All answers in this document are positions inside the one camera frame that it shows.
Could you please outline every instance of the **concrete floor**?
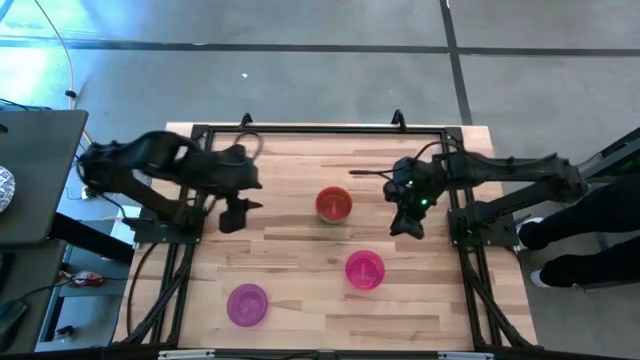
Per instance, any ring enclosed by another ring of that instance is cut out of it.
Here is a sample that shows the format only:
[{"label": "concrete floor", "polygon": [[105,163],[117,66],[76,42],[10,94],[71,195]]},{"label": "concrete floor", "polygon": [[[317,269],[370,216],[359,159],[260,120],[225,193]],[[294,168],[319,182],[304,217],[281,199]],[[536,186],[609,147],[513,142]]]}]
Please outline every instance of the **concrete floor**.
[{"label": "concrete floor", "polygon": [[[41,3],[63,36],[75,39],[447,44],[437,0]],[[640,47],[640,3],[633,0],[449,3],[459,46]],[[33,2],[16,0],[0,35],[52,32]],[[386,123],[401,108],[411,123],[461,124],[446,54],[72,50],[71,56],[78,108],[89,111],[87,130],[99,142],[127,141],[168,121],[239,121],[247,111],[261,122]],[[0,97],[66,107],[62,50],[0,48],[0,59]],[[461,66],[473,123],[490,127],[498,156],[557,151],[580,162],[640,124],[638,57],[461,56]],[[73,175],[68,189],[79,196]],[[80,219],[117,211],[65,197],[60,210]],[[545,204],[530,212],[556,210]],[[531,254],[522,266],[526,276],[560,254],[595,251],[592,236],[573,238]],[[640,286],[586,293],[528,286],[527,292],[541,345],[640,357]],[[93,343],[106,343],[111,331]]]}]

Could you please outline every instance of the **white cable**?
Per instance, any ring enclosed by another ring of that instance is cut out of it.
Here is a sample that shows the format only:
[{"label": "white cable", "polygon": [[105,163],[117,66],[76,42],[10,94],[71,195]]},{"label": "white cable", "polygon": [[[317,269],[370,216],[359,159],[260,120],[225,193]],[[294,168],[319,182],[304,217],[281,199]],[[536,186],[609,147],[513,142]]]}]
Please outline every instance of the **white cable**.
[{"label": "white cable", "polygon": [[[51,19],[49,18],[49,15],[47,15],[47,12],[44,11],[44,8],[42,7],[42,5],[40,5],[40,2],[38,0],[33,0],[36,5],[38,5],[38,7],[40,8],[40,11],[42,11],[42,15],[44,15],[44,17],[47,19],[47,21],[49,22],[49,25],[51,25],[51,28],[53,29],[53,31],[56,33],[56,36],[58,37],[58,40],[60,40],[60,44],[62,44],[62,48],[64,49],[64,53],[67,55],[67,63],[69,63],[69,90],[73,91],[75,93],[75,90],[73,90],[73,63],[71,62],[71,56],[69,55],[69,49],[67,49],[67,45],[64,43],[64,40],[62,39],[62,36],[60,36],[60,33],[58,32],[58,29],[56,28],[55,25],[53,25],[53,22],[51,21]],[[71,98],[71,96],[67,95],[67,99],[69,99],[69,110],[74,110],[74,101]],[[87,142],[89,144],[91,144],[91,137],[89,136],[89,134],[87,134],[86,131],[82,130],[82,135],[84,136],[85,140],[87,140]]]}]

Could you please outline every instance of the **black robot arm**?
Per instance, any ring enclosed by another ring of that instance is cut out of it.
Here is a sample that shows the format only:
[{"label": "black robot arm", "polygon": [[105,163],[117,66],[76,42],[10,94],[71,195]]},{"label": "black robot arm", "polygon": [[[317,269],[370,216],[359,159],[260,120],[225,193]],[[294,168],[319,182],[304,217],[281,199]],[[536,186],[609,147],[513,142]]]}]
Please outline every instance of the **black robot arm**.
[{"label": "black robot arm", "polygon": [[172,181],[225,199],[227,211],[220,216],[220,230],[245,227],[246,212],[261,205],[239,199],[242,190],[261,189],[258,169],[244,146],[234,144],[222,151],[203,151],[191,139],[168,131],[152,131],[121,144],[92,143],[78,161],[82,181],[94,192],[121,193],[154,211],[159,220],[190,231],[204,218],[203,209],[184,201],[170,200],[133,176],[134,170],[156,179]]},{"label": "black robot arm", "polygon": [[458,209],[452,214],[457,217],[456,226],[452,226],[455,233],[478,230],[504,215],[542,201],[575,201],[587,191],[577,167],[556,154],[541,159],[492,159],[474,152],[456,151],[433,155],[431,162],[404,157],[389,172],[393,177],[385,183],[383,192],[386,201],[397,204],[390,234],[407,233],[418,239],[424,237],[420,221],[426,211],[448,190],[475,187],[486,181],[534,182],[494,201],[475,201]]}]

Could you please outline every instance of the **butcher block tabletop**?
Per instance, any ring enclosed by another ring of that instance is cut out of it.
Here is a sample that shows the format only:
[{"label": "butcher block tabletop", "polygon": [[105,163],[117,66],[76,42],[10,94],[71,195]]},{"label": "butcher block tabletop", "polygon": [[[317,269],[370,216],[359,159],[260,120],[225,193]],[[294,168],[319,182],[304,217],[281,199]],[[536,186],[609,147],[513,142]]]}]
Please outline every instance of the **butcher block tabletop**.
[{"label": "butcher block tabletop", "polygon": [[[193,123],[169,123],[167,130],[189,136]],[[487,127],[462,127],[465,146],[487,156],[493,147]],[[216,133],[213,148],[233,143],[237,133]],[[242,349],[473,349],[460,260],[446,222],[448,194],[438,199],[422,222],[422,240],[389,236],[395,204],[382,194],[385,180],[352,176],[351,169],[390,169],[403,156],[413,156],[436,135],[286,134],[265,133],[256,160],[262,190],[241,197],[264,205],[250,210],[244,230],[223,234],[218,216],[224,202],[207,218],[195,248],[182,320],[179,347]],[[241,142],[249,153],[255,140]],[[429,160],[440,152],[430,147]],[[341,225],[321,222],[315,198],[328,186],[340,186],[353,198],[353,210]],[[178,198],[179,187],[154,180],[152,187]],[[499,183],[474,189],[477,200],[502,195]],[[148,245],[136,251],[130,279]],[[144,263],[132,296],[133,326],[158,296],[168,245],[158,245]],[[354,288],[345,263],[358,250],[379,254],[386,268],[373,290]],[[504,248],[486,249],[494,297],[512,324],[536,343],[520,266]],[[227,315],[227,299],[238,285],[254,283],[268,297],[264,319],[253,327],[235,325]],[[126,336],[126,302],[114,341]],[[173,300],[165,316],[162,339],[169,333]],[[489,339],[486,311],[479,305],[483,334]]]}]

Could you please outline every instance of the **black pants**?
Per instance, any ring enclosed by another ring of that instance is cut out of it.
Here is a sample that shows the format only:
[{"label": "black pants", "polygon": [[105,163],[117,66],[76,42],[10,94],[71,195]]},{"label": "black pants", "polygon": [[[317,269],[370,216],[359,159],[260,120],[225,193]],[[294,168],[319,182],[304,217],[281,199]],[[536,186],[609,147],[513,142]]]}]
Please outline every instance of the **black pants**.
[{"label": "black pants", "polygon": [[[628,175],[592,191],[577,204],[520,230],[522,243],[539,250],[549,243],[588,232],[640,229],[640,174]],[[540,279],[569,287],[606,281],[640,280],[640,236],[595,255],[563,255],[547,262]]]}]

